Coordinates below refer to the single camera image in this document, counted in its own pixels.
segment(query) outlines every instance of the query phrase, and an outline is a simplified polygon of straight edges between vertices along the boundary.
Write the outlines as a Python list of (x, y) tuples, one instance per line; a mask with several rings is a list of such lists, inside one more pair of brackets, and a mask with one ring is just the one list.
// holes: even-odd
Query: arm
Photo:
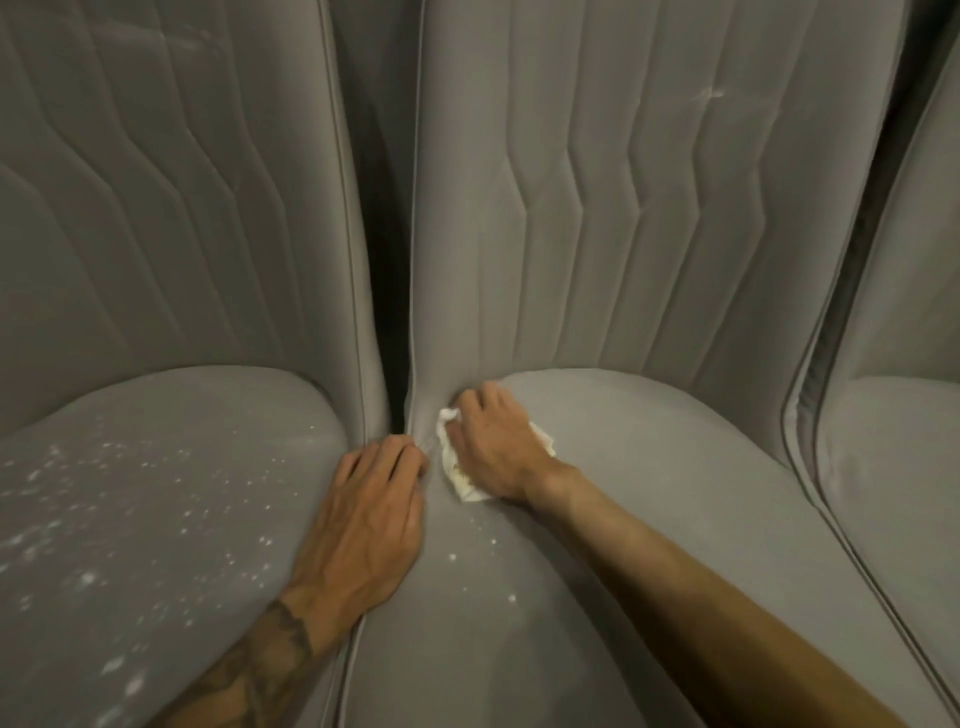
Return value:
[(164, 728), (273, 726), (360, 616), (389, 598), (422, 540), (408, 437), (345, 455), (300, 546), (289, 585), (209, 670), (149, 723)]
[(487, 383), (457, 405), (463, 422), (447, 431), (461, 467), (559, 530), (709, 725), (902, 726), (789, 627), (547, 455), (505, 389)]

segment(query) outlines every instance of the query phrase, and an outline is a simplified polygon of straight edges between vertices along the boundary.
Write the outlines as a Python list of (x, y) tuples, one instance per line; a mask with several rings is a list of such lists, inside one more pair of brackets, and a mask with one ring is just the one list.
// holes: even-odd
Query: chair seat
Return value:
[(821, 482), (844, 532), (960, 691), (960, 385), (900, 376), (843, 384), (821, 424)]
[[(951, 724), (795, 476), (730, 423), (639, 376), (548, 370), (504, 383), (556, 438), (558, 455), (624, 507), (908, 723)], [(670, 687), (584, 568), (520, 509), (462, 505), (440, 480), (434, 473), (429, 486), (420, 563), (365, 627), (350, 724), (682, 724)]]
[(0, 442), (0, 723), (145, 721), (276, 596), (346, 448), (312, 385), (233, 366)]

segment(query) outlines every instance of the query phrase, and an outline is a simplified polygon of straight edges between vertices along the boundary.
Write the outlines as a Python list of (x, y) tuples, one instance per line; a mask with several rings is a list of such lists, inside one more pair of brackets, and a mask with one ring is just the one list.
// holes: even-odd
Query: white wipe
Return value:
[[(437, 437), (440, 438), (444, 460), (444, 473), (453, 485), (453, 490), (464, 503), (475, 503), (478, 500), (487, 500), (491, 496), (473, 485), (473, 481), (467, 477), (467, 474), (460, 470), (460, 463), (457, 460), (457, 453), (450, 445), (450, 438), (446, 435), (445, 425), (453, 420), (460, 420), (459, 409), (442, 409), (440, 417), (437, 418)], [(553, 450), (553, 438), (539, 427), (530, 423), (530, 429), (540, 440), (543, 449), (550, 453), (551, 457), (556, 457), (557, 453)]]

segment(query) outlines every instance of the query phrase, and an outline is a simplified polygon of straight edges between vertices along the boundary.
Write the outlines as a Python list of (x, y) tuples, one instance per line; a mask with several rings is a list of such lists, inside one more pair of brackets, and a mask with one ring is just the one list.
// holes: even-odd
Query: person's left hand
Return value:
[[(420, 552), (418, 479), (426, 469), (426, 456), (406, 435), (341, 459), (280, 597), (303, 614), (308, 632), (332, 619), (346, 633), (396, 591)], [(327, 637), (311, 635), (311, 642)]]

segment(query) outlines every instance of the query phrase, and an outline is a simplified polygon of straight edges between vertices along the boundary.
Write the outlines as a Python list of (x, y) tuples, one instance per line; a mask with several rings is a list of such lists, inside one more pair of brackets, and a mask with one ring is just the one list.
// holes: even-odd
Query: tattooed forearm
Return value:
[(224, 657), (148, 725), (274, 726), (316, 665), (302, 620), (273, 601)]

